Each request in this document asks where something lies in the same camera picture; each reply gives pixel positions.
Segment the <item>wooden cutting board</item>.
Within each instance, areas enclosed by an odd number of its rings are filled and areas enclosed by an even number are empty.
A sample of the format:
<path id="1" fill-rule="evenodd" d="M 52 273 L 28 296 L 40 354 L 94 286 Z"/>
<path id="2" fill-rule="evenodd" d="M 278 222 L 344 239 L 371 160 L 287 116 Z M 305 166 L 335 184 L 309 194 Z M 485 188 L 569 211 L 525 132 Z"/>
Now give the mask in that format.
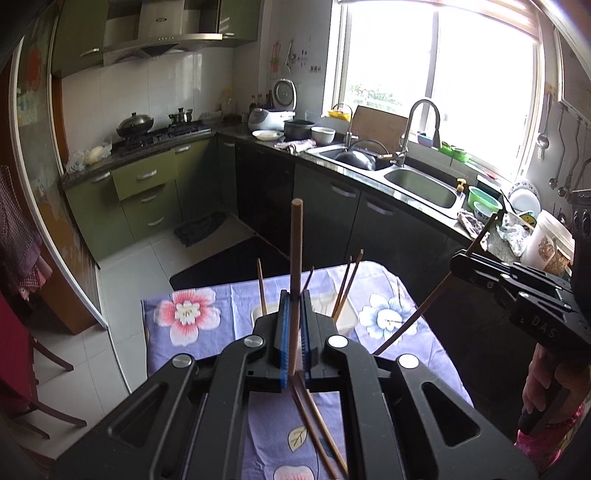
<path id="1" fill-rule="evenodd" d="M 360 139 L 378 140 L 394 153 L 400 150 L 407 121 L 406 117 L 360 105 L 353 115 L 352 133 Z"/>

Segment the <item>red wooden chair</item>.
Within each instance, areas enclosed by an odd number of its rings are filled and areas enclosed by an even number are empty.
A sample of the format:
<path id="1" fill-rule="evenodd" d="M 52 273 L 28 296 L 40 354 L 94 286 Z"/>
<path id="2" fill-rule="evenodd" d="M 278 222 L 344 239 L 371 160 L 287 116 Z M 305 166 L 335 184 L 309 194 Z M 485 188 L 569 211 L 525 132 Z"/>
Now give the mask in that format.
<path id="1" fill-rule="evenodd" d="M 44 439 L 49 439 L 50 435 L 22 420 L 22 417 L 40 411 L 69 425 L 86 427 L 85 420 L 54 409 L 39 399 L 34 370 L 35 351 L 66 372 L 74 370 L 72 364 L 55 355 L 32 336 L 6 299 L 1 297 L 1 413 Z"/>

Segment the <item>white rice cooker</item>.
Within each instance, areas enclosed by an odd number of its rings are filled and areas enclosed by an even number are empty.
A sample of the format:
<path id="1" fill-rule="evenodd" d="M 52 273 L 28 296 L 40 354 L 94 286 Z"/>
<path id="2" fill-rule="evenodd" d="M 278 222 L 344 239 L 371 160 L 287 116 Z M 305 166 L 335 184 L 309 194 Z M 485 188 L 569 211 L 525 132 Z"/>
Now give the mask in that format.
<path id="1" fill-rule="evenodd" d="M 279 79 L 270 92 L 270 107 L 256 107 L 249 113 L 250 131 L 284 130 L 284 123 L 293 120 L 297 107 L 297 88 L 290 79 Z"/>

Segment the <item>black rice cooker pot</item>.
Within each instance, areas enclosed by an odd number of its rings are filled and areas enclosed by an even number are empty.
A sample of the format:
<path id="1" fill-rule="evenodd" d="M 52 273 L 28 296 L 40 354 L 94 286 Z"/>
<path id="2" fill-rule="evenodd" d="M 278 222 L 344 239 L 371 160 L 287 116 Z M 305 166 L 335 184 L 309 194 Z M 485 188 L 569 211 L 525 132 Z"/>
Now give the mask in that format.
<path id="1" fill-rule="evenodd" d="M 315 123 L 308 120 L 287 120 L 283 123 L 284 138 L 287 141 L 311 139 L 311 128 L 314 126 Z"/>

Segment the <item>small steel pot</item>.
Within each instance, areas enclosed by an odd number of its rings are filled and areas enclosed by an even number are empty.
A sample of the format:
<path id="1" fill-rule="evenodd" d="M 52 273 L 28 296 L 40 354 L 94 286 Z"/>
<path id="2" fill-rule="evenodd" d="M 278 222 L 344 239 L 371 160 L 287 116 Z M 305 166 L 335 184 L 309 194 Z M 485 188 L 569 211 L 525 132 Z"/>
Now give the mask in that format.
<path id="1" fill-rule="evenodd" d="M 192 109 L 185 110 L 183 107 L 168 115 L 171 125 L 185 125 L 192 121 Z"/>

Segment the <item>gas stove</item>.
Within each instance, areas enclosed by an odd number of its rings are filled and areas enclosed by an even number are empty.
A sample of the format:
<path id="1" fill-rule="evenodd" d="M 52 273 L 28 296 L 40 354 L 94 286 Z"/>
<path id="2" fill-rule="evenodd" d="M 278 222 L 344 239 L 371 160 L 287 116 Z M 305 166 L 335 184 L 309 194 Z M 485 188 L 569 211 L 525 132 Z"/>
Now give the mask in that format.
<path id="1" fill-rule="evenodd" d="M 202 125 L 200 122 L 189 122 L 182 124 L 170 124 L 165 128 L 148 131 L 133 137 L 126 138 L 112 145 L 112 154 L 127 154 L 135 152 L 144 147 L 150 147 L 162 142 L 173 140 L 195 134 L 211 133 L 211 128 Z"/>

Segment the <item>white plate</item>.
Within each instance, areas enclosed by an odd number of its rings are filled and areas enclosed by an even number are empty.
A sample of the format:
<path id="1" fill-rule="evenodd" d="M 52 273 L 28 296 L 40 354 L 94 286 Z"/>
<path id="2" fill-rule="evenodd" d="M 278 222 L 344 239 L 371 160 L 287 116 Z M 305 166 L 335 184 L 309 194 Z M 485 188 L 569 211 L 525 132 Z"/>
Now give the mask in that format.
<path id="1" fill-rule="evenodd" d="M 277 142 L 283 138 L 283 131 L 277 130 L 256 130 L 252 131 L 252 136 L 256 138 L 257 141 L 261 142 Z"/>

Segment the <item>steel range hood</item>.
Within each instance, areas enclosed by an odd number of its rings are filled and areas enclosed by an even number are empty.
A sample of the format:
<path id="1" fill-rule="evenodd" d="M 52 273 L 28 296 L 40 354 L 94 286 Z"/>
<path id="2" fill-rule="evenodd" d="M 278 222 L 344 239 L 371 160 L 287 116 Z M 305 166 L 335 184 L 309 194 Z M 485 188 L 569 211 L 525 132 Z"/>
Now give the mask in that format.
<path id="1" fill-rule="evenodd" d="M 111 1 L 103 64 L 193 52 L 222 39 L 215 1 Z"/>

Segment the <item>black floor mat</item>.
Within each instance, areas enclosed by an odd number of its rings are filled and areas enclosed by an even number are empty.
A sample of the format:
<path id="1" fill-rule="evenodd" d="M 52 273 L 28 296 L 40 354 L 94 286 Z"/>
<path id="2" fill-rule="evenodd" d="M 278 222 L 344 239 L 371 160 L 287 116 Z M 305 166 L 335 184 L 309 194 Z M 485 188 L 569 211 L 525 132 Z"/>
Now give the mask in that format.
<path id="1" fill-rule="evenodd" d="M 264 278 L 290 273 L 286 256 L 259 236 L 252 236 L 173 275 L 169 283 L 178 291 L 256 280 L 257 260 L 262 262 Z"/>

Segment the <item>dark brown chopstick red end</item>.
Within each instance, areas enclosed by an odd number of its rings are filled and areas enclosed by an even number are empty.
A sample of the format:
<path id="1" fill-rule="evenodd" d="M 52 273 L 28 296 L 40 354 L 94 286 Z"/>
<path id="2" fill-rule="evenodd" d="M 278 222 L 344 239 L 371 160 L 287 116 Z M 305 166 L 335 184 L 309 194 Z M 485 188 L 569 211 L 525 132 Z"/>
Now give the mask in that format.
<path id="1" fill-rule="evenodd" d="M 259 281 L 259 299 L 260 299 L 260 309 L 262 310 L 262 315 L 267 315 L 267 307 L 266 307 L 266 294 L 264 293 L 264 282 L 263 282 L 263 269 L 262 269 L 262 262 L 260 258 L 256 259 L 256 268 L 257 268 L 257 281 Z"/>

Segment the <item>sliding glass door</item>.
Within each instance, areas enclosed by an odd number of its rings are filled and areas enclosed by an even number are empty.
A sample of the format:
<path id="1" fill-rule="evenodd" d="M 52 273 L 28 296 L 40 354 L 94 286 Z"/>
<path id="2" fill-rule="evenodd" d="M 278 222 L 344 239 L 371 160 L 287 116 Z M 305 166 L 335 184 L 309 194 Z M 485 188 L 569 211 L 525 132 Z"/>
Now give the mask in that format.
<path id="1" fill-rule="evenodd" d="M 25 212 L 52 270 L 40 295 L 73 334 L 106 330 L 97 264 L 74 222 L 61 185 L 64 173 L 53 117 L 51 56 L 59 7 L 55 1 L 29 23 L 8 62 L 8 113 L 16 176 Z"/>

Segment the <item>green drawer cabinet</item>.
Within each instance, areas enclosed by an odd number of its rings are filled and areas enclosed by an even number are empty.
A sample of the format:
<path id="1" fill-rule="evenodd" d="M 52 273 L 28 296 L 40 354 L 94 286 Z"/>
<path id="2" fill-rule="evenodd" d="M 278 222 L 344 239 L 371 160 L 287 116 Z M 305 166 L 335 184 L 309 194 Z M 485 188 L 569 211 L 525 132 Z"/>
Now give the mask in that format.
<path id="1" fill-rule="evenodd" d="M 207 136 L 66 181 L 69 207 L 93 259 L 221 207 L 215 147 Z"/>

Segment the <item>checkered purple apron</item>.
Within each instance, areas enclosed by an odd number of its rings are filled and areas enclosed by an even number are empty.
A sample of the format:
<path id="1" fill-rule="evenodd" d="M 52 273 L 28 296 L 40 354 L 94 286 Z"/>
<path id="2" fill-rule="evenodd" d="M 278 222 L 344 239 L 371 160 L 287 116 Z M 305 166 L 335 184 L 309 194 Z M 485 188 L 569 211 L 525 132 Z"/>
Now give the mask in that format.
<path id="1" fill-rule="evenodd" d="M 1 166 L 1 271 L 25 301 L 52 275 L 41 253 L 42 240 L 23 215 L 6 165 Z"/>

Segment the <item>black wok with lid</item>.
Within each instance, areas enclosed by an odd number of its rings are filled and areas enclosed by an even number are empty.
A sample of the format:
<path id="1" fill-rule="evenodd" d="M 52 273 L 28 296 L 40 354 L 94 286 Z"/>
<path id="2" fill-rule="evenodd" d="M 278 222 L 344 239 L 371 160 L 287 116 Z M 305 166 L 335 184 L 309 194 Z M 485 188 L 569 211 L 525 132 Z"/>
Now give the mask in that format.
<path id="1" fill-rule="evenodd" d="M 147 133 L 153 126 L 154 119 L 147 114 L 132 112 L 116 128 L 116 133 L 121 138 L 132 138 Z"/>

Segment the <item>steel kitchen sink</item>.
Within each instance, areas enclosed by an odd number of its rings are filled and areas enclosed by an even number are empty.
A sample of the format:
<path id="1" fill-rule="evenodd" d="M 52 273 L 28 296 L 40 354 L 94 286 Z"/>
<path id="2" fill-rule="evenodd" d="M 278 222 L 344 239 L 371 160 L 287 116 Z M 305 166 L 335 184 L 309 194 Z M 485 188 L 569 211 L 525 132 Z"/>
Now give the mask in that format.
<path id="1" fill-rule="evenodd" d="M 465 195 L 458 193 L 450 185 L 420 171 L 399 168 L 385 175 L 385 179 L 418 196 L 423 201 L 442 209 L 458 207 Z"/>

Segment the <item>white bowl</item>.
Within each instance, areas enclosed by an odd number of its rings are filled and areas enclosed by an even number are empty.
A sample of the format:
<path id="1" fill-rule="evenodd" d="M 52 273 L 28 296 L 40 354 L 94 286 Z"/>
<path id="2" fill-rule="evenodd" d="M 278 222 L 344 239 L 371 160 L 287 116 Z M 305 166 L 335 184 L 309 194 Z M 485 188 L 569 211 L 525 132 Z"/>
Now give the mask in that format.
<path id="1" fill-rule="evenodd" d="M 335 129 L 322 126 L 314 126 L 311 128 L 311 138 L 318 146 L 328 146 L 335 141 Z"/>

